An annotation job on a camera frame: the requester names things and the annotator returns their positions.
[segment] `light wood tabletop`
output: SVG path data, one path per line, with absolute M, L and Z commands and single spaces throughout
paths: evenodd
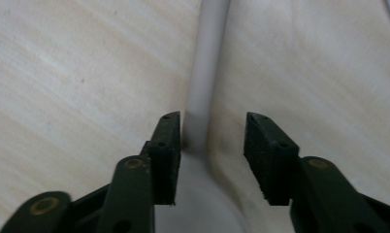
M 0 1 L 0 228 L 28 198 L 75 200 L 183 111 L 201 1 Z M 210 155 L 251 232 L 293 232 L 243 156 L 246 112 L 301 156 L 390 204 L 390 16 L 384 1 L 233 0 Z

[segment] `wood grain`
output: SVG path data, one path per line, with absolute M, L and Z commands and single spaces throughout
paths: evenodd
M 200 1 L 0 1 L 0 227 L 26 199 L 107 183 L 183 110 Z M 252 232 L 293 232 L 243 158 L 245 114 L 390 204 L 390 16 L 383 1 L 233 0 L 212 106 L 214 171 Z

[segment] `wooden table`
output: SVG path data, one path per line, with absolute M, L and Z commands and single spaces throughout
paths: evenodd
M 0 227 L 29 197 L 111 180 L 183 111 L 201 1 L 0 1 Z M 293 232 L 243 157 L 271 117 L 390 204 L 390 16 L 382 1 L 232 2 L 212 107 L 213 170 L 252 232 Z

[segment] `wooden surface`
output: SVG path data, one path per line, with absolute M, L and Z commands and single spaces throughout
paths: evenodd
M 182 111 L 200 1 L 0 1 L 0 227 L 29 197 L 77 199 Z M 234 0 L 211 162 L 252 232 L 292 232 L 243 158 L 246 112 L 271 117 L 390 204 L 390 16 L 383 1 Z

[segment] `brass screw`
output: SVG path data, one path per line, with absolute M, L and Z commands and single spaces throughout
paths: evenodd
M 325 161 L 322 161 L 320 159 L 311 159 L 309 161 L 309 165 L 312 167 L 315 167 L 317 169 L 320 169 L 320 170 L 325 170 L 325 169 L 329 168 L 328 163 L 326 163 Z
M 30 208 L 29 212 L 34 216 L 41 216 L 55 209 L 59 204 L 59 199 L 56 197 L 46 197 L 35 202 Z
M 144 165 L 144 162 L 138 158 L 129 159 L 125 163 L 125 166 L 127 166 L 128 168 L 137 168 L 141 167 L 142 165 Z

